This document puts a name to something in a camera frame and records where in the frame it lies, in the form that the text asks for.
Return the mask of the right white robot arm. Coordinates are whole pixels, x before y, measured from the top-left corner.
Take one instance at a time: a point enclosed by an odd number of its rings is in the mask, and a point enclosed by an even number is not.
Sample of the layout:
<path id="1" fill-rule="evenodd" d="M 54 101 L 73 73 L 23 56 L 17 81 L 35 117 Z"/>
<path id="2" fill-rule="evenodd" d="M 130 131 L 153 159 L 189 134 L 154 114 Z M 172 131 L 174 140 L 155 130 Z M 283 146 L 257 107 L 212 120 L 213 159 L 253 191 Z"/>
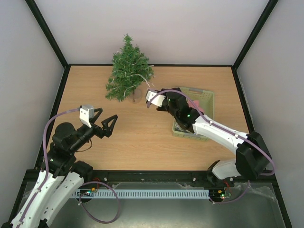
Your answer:
<path id="1" fill-rule="evenodd" d="M 240 132 L 214 121 L 179 88 L 149 90 L 146 100 L 147 106 L 155 105 L 158 111 L 168 112 L 183 130 L 210 138 L 234 154 L 233 159 L 211 165 L 207 174 L 210 185 L 218 186 L 230 177 L 242 176 L 252 181 L 259 176 L 274 175 L 275 170 L 266 168 L 269 164 L 274 168 L 275 164 L 259 133 Z"/>

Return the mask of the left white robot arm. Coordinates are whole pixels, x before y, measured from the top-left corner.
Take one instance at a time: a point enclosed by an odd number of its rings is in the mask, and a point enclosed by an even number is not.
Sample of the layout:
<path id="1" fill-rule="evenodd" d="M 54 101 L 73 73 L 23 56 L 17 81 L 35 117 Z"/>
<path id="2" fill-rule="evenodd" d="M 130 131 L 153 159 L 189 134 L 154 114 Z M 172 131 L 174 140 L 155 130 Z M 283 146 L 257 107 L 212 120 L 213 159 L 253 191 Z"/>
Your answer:
<path id="1" fill-rule="evenodd" d="M 92 184 L 93 167 L 77 161 L 75 153 L 93 136 L 102 139 L 112 135 L 118 116 L 113 115 L 98 126 L 95 122 L 102 111 L 102 108 L 90 105 L 69 110 L 70 113 L 79 112 L 82 126 L 75 129 L 69 122 L 59 124 L 49 146 L 43 136 L 44 162 L 35 186 L 15 218 L 3 223 L 2 227 L 48 228 L 72 194 L 79 187 Z"/>

